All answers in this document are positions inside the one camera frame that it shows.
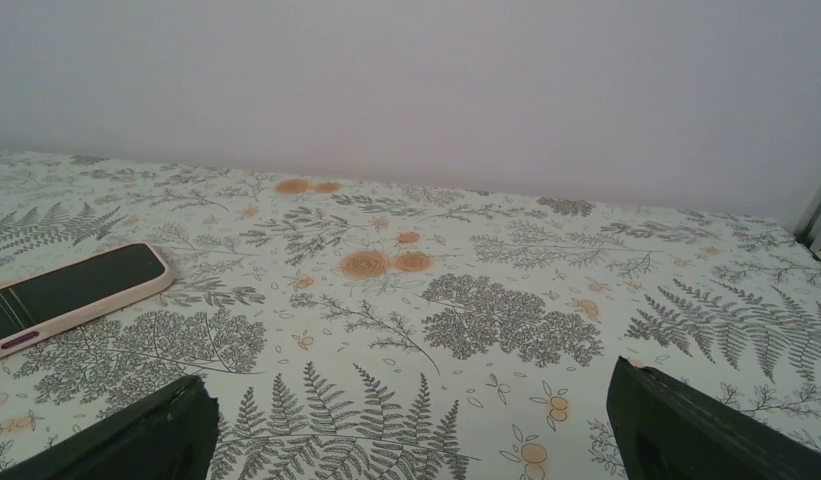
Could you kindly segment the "phone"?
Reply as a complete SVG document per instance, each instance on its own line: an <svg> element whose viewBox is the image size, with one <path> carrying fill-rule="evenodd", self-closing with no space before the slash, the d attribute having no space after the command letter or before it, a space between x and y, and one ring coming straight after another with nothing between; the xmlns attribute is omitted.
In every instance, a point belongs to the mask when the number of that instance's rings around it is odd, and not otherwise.
<svg viewBox="0 0 821 480"><path fill-rule="evenodd" d="M163 292L174 271L148 243L119 246L0 287L0 360Z"/></svg>

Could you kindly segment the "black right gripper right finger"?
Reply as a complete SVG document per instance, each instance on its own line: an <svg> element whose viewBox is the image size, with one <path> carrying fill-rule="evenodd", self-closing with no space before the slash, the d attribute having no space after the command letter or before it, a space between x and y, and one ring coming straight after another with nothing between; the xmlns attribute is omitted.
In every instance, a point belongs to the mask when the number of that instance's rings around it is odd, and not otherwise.
<svg viewBox="0 0 821 480"><path fill-rule="evenodd" d="M631 479L821 479L820 452L623 357L606 409Z"/></svg>

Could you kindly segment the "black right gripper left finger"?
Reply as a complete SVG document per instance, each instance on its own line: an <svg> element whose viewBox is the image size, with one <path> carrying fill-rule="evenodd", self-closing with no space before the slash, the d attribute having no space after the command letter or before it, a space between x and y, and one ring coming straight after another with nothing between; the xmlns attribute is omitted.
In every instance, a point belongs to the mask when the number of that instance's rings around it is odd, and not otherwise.
<svg viewBox="0 0 821 480"><path fill-rule="evenodd" d="M204 479L219 404L194 375L0 472L0 479Z"/></svg>

